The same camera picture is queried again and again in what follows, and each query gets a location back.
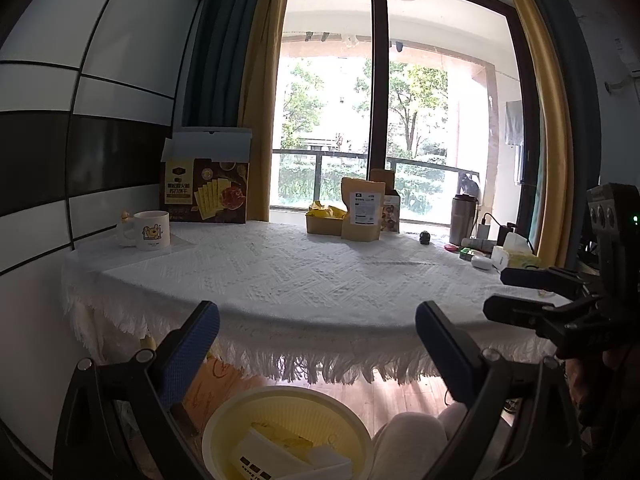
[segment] yellow curtain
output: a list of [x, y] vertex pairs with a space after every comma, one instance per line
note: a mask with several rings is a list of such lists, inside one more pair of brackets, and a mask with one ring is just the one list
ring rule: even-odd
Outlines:
[[564, 266], [574, 199], [574, 158], [569, 107], [558, 56], [535, 0], [513, 0], [529, 43], [545, 125], [545, 189], [538, 256]]
[[238, 126], [254, 136], [249, 159], [248, 220], [269, 221], [271, 143], [280, 41], [287, 0], [258, 0], [242, 74]]

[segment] white pants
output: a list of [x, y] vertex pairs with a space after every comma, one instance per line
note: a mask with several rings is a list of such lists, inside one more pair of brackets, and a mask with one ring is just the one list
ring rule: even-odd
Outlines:
[[[400, 413], [373, 437], [374, 461], [369, 480], [422, 480], [447, 447], [466, 415], [458, 402], [436, 418], [424, 413]], [[500, 459], [511, 427], [502, 419], [474, 478], [485, 478]]]

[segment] ceiling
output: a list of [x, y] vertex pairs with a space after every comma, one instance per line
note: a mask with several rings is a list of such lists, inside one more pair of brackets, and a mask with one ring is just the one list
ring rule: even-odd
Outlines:
[[[389, 20], [412, 22], [432, 27], [457, 30], [475, 36], [502, 48], [511, 49], [511, 35], [505, 17], [497, 12], [466, 0], [387, 0]], [[370, 16], [371, 0], [289, 0], [287, 14], [353, 13]], [[412, 38], [400, 38], [411, 41]]]

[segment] thermos bottle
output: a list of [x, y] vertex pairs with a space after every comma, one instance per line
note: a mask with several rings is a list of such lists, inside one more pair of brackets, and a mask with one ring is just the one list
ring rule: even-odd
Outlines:
[[451, 205], [451, 227], [449, 243], [462, 245], [462, 238], [469, 238], [474, 228], [478, 199], [471, 195], [456, 195]]

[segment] window frame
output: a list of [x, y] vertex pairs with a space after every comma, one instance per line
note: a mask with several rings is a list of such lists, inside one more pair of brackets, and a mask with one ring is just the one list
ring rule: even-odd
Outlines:
[[[520, 185], [520, 203], [516, 221], [518, 232], [528, 234], [538, 186], [540, 165], [540, 101], [529, 45], [518, 13], [510, 4], [500, 0], [466, 0], [503, 15], [509, 26], [516, 55], [522, 108], [524, 115], [524, 168]], [[372, 65], [371, 116], [369, 127], [370, 170], [384, 168], [386, 163], [386, 136], [388, 124], [389, 89], [389, 28], [386, 0], [371, 0], [372, 14]]]

